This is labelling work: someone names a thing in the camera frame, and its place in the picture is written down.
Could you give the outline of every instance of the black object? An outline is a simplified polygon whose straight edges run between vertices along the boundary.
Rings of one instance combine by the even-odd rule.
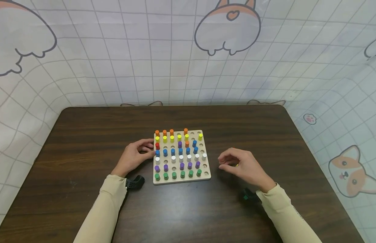
[[[141,175],[138,175],[137,177],[135,177],[134,181],[130,179],[126,179],[126,188],[139,190],[142,188],[144,183],[145,183],[145,178]]]
[[[254,202],[254,203],[261,202],[261,200],[257,196],[257,194],[255,194],[254,192],[249,190],[249,188],[247,188],[247,187],[245,189],[243,189],[242,196],[243,196],[244,200],[249,200],[249,201]]]

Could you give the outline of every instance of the sleeve cuff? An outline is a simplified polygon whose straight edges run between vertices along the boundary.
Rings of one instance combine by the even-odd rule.
[[[277,184],[272,190],[268,191],[268,193],[263,193],[262,191],[257,190],[256,194],[260,198],[262,206],[265,209],[268,208],[278,211],[288,206],[292,206],[291,199],[279,184]]]

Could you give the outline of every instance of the person's left hand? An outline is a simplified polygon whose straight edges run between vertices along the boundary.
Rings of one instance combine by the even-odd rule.
[[[141,139],[134,143],[130,143],[126,146],[111,174],[126,177],[130,171],[137,168],[145,160],[151,159],[154,155],[155,151],[153,151],[152,138]]]

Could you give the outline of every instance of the white backdrop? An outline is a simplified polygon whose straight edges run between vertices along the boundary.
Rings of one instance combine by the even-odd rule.
[[[0,224],[64,108],[250,99],[376,243],[376,0],[0,1]]]

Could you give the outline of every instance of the dark wooden table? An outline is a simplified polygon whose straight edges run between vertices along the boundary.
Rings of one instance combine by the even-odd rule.
[[[129,192],[113,242],[281,242],[246,184],[218,169],[227,148],[250,150],[324,242],[363,242],[286,110],[279,105],[67,108],[0,227],[0,242],[72,242],[124,147],[156,129],[203,130],[212,178],[155,186],[152,161]]]

